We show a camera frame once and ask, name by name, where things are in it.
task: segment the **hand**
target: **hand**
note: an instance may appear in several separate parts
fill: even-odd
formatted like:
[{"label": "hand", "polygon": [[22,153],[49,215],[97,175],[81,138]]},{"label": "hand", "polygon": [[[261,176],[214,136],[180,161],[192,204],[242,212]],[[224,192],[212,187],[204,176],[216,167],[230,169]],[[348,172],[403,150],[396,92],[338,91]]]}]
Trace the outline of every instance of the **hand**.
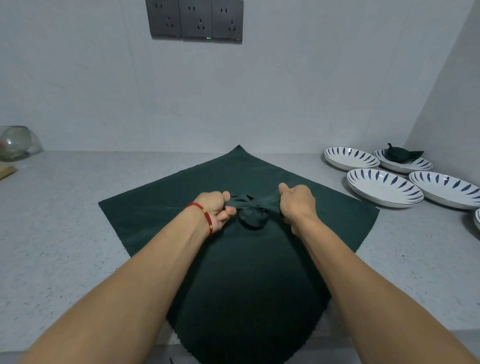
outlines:
[{"label": "hand", "polygon": [[212,219],[213,232],[222,230],[222,227],[230,219],[231,216],[237,213],[237,209],[232,206],[225,206],[225,202],[230,200],[230,192],[225,191],[220,193],[216,192],[204,192],[199,194],[194,202],[203,206],[206,212]]},{"label": "hand", "polygon": [[299,235],[298,223],[302,219],[318,220],[315,211],[315,197],[310,188],[299,184],[289,188],[285,183],[278,185],[280,192],[280,211],[285,217],[285,222],[292,226],[292,232]]}]

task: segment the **red string bracelet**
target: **red string bracelet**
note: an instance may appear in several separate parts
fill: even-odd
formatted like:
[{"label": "red string bracelet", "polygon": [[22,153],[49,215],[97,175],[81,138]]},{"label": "red string bracelet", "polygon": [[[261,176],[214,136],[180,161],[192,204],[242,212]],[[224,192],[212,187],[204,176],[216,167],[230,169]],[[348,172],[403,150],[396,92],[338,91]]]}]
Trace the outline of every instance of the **red string bracelet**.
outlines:
[{"label": "red string bracelet", "polygon": [[196,203],[196,202],[191,202],[189,203],[187,206],[185,206],[185,208],[189,207],[189,206],[197,206],[198,208],[200,208],[204,214],[205,214],[205,217],[207,218],[207,222],[208,222],[208,227],[210,228],[210,233],[208,234],[208,236],[212,236],[213,234],[213,225],[212,225],[212,219],[210,218],[210,215],[208,214],[208,212],[205,211],[205,209],[202,207],[202,205]]}]

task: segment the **countertop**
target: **countertop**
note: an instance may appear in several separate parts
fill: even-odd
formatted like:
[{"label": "countertop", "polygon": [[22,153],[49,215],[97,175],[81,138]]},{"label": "countertop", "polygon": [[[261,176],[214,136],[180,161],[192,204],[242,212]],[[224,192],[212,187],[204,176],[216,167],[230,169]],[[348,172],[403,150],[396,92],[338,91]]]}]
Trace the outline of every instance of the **countertop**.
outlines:
[{"label": "countertop", "polygon": [[[208,153],[43,152],[0,181],[0,352],[27,349],[129,257],[98,202],[218,157]],[[257,154],[355,196],[320,155]],[[480,232],[471,212],[425,200],[380,207],[357,254],[452,331],[480,330]],[[330,307],[313,337],[337,335]],[[166,325],[159,342],[178,343]]]}]

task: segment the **electrical outlet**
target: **electrical outlet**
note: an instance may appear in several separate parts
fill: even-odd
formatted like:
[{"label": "electrical outlet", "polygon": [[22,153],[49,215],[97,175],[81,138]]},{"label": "electrical outlet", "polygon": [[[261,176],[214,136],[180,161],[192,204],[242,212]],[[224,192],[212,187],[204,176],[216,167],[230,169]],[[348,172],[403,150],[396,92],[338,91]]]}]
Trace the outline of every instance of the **electrical outlet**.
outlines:
[{"label": "electrical outlet", "polygon": [[214,39],[243,39],[243,0],[212,1],[212,35]]},{"label": "electrical outlet", "polygon": [[152,37],[181,38],[178,0],[145,0]]},{"label": "electrical outlet", "polygon": [[212,37],[210,0],[179,0],[181,31],[184,37]]}]

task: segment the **white wall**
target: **white wall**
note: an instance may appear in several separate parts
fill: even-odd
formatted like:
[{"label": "white wall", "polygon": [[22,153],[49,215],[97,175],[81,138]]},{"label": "white wall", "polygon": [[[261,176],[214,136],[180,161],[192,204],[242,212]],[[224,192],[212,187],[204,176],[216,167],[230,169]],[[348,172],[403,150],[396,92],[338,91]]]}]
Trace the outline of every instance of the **white wall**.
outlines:
[{"label": "white wall", "polygon": [[474,0],[245,0],[242,45],[152,40],[144,0],[0,0],[0,124],[46,149],[402,145]]},{"label": "white wall", "polygon": [[480,185],[480,0],[407,140],[437,171]]}]

